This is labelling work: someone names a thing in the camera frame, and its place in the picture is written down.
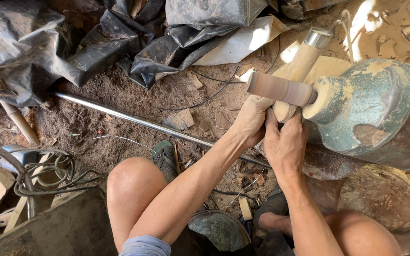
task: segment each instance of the dust-covered hand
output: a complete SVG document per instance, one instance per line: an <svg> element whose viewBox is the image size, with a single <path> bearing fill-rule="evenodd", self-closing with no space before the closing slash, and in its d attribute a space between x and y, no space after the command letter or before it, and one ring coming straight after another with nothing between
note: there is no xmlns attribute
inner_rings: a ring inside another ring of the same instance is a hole
<svg viewBox="0 0 410 256"><path fill-rule="evenodd" d="M281 130L278 130L273 109L268 108L265 127L264 149L279 185L284 189L286 186L299 184L308 139L308 128L302 122L301 108L297 107L292 118Z"/></svg>
<svg viewBox="0 0 410 256"><path fill-rule="evenodd" d="M273 105L275 100L261 96L249 96L238 114L229 133L244 140L243 147L250 148L256 145L265 135L265 110Z"/></svg>

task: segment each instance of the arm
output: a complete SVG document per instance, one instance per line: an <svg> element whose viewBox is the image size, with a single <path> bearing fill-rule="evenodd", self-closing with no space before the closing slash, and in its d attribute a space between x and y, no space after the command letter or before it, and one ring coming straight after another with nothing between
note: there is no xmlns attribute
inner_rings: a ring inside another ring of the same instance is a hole
<svg viewBox="0 0 410 256"><path fill-rule="evenodd" d="M302 173L308 130L301 109L278 130L271 108L266 111L265 152L276 179L286 195L296 255L343 256L330 227L325 222Z"/></svg>
<svg viewBox="0 0 410 256"><path fill-rule="evenodd" d="M265 110L273 102L250 96L225 135L155 197L134 225L129 238L150 235L171 245L231 164L263 138Z"/></svg>

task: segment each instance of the metal bucket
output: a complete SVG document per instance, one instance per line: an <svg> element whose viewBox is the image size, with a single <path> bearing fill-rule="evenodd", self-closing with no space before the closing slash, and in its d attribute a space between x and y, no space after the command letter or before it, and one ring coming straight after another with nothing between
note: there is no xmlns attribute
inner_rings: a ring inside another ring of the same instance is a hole
<svg viewBox="0 0 410 256"><path fill-rule="evenodd" d="M188 226L206 236L220 251L236 251L251 242L243 224L224 211L208 210L196 213Z"/></svg>

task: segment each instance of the green machine housing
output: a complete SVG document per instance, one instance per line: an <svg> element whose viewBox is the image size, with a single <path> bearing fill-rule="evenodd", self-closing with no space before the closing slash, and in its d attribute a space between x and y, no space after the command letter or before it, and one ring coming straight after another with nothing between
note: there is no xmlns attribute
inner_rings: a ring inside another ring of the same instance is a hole
<svg viewBox="0 0 410 256"><path fill-rule="evenodd" d="M337 153L410 172L410 64L368 59L313 88L317 100L303 108L317 125L312 136Z"/></svg>

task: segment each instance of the flip-flop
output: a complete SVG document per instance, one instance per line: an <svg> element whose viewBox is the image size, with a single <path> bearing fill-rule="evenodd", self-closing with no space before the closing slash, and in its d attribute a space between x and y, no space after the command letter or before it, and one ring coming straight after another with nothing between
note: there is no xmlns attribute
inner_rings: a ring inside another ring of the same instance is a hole
<svg viewBox="0 0 410 256"><path fill-rule="evenodd" d="M263 213L272 212L276 215L286 216L289 214L288 201L284 192L282 192L279 184L276 184L275 188L268 194L268 199L265 203L256 211L252 220L254 227L261 230L259 227L259 218Z"/></svg>
<svg viewBox="0 0 410 256"><path fill-rule="evenodd" d="M178 176L175 162L174 147L167 140L158 142L151 152L151 162L153 162L164 175L169 183Z"/></svg>

